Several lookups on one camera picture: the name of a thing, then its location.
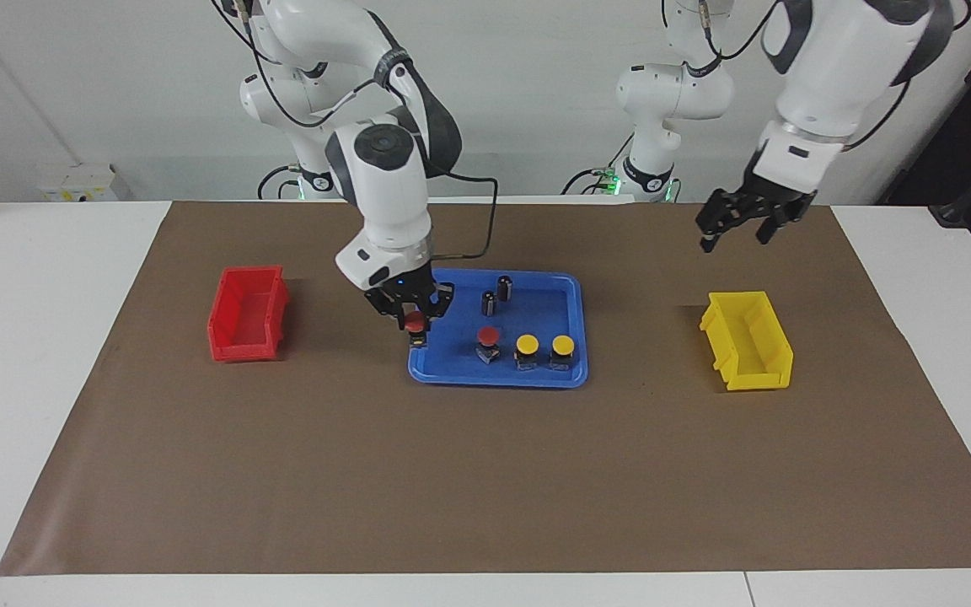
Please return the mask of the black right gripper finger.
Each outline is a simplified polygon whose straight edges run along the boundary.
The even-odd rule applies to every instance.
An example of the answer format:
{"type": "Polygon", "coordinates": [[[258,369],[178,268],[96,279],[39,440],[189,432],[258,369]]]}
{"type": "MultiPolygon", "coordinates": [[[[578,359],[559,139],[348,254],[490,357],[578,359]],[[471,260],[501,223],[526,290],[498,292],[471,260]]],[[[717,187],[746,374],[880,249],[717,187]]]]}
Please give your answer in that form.
{"type": "Polygon", "coordinates": [[[401,291],[386,291],[386,289],[368,289],[366,291],[366,300],[379,314],[392,316],[396,320],[399,328],[405,328],[405,323],[407,323],[405,305],[410,303],[405,293],[401,291]]]}
{"type": "Polygon", "coordinates": [[[451,306],[455,293],[454,285],[436,285],[435,293],[421,304],[421,315],[424,316],[424,330],[432,329],[436,319],[443,318],[451,306]]]}

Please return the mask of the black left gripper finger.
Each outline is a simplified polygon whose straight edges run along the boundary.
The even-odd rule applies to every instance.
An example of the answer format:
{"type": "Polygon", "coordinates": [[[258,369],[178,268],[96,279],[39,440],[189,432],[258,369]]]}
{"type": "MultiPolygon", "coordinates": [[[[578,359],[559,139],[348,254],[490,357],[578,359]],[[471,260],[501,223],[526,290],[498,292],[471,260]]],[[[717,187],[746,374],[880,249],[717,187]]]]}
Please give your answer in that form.
{"type": "Polygon", "coordinates": [[[760,244],[767,245],[780,229],[797,220],[797,215],[793,211],[769,211],[766,219],[759,226],[758,241],[760,244]]]}
{"type": "Polygon", "coordinates": [[[714,190],[698,211],[696,223],[701,231],[700,247],[705,253],[713,252],[721,236],[738,223],[737,202],[738,196],[733,193],[714,190]]]}

